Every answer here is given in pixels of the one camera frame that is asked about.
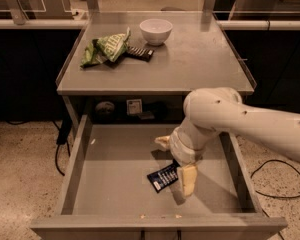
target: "black cabinet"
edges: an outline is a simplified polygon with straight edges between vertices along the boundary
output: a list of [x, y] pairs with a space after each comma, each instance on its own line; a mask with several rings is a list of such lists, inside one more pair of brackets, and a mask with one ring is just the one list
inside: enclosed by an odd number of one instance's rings
[[0, 120], [58, 120], [55, 79], [80, 30], [0, 30]]
[[257, 82], [248, 105], [300, 113], [300, 31], [226, 31]]

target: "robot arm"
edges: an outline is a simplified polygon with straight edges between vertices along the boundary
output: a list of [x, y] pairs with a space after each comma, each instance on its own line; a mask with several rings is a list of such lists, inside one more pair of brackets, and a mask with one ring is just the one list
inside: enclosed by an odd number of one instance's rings
[[[206, 143], [220, 132], [241, 135], [300, 163], [300, 114], [244, 105], [231, 88], [195, 90], [186, 97], [183, 108], [185, 119], [169, 137], [171, 153], [181, 165], [181, 181], [188, 171], [195, 175]], [[185, 196], [194, 189], [195, 176], [190, 178], [192, 188], [185, 186], [189, 179], [183, 182]]]

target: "black packaged snack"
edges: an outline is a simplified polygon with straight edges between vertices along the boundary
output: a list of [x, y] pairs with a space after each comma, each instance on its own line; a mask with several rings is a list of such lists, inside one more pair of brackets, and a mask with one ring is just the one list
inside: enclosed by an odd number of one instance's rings
[[179, 166], [177, 161], [173, 160], [173, 163], [167, 167], [147, 175], [157, 193], [178, 180], [177, 167]]

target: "concrete floor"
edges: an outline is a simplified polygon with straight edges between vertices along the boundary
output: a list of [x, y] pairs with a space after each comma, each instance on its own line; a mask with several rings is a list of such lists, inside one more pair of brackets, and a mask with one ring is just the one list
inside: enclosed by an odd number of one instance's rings
[[[160, 10], [164, 6], [201, 10], [203, 0], [99, 0], [103, 11]], [[80, 0], [73, 6], [84, 9]], [[35, 218], [54, 213], [63, 177], [54, 164], [57, 128], [52, 122], [11, 125], [0, 122], [0, 240], [39, 240], [29, 229]], [[249, 172], [268, 159], [286, 158], [241, 137], [238, 141]], [[60, 150], [60, 164], [65, 170], [66, 147]], [[300, 165], [289, 161], [300, 171]], [[269, 164], [253, 179], [255, 188], [270, 194], [300, 193], [300, 177], [283, 164]], [[282, 231], [286, 240], [300, 240], [300, 198], [281, 200], [263, 197], [260, 202], [269, 216], [282, 216], [289, 226]], [[271, 240], [282, 239], [278, 235]]]

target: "white robotic arm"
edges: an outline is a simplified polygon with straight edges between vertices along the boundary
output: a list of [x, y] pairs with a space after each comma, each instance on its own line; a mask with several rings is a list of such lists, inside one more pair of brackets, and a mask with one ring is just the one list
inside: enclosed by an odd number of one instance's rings
[[[231, 88], [195, 90], [183, 108], [185, 119], [168, 138], [169, 148], [181, 168], [192, 168], [192, 175], [206, 143], [220, 132], [241, 135], [300, 163], [300, 114], [244, 105]], [[186, 178], [182, 169], [178, 174], [181, 181]], [[183, 182], [192, 184], [185, 196], [194, 188], [195, 177], [190, 178]]]

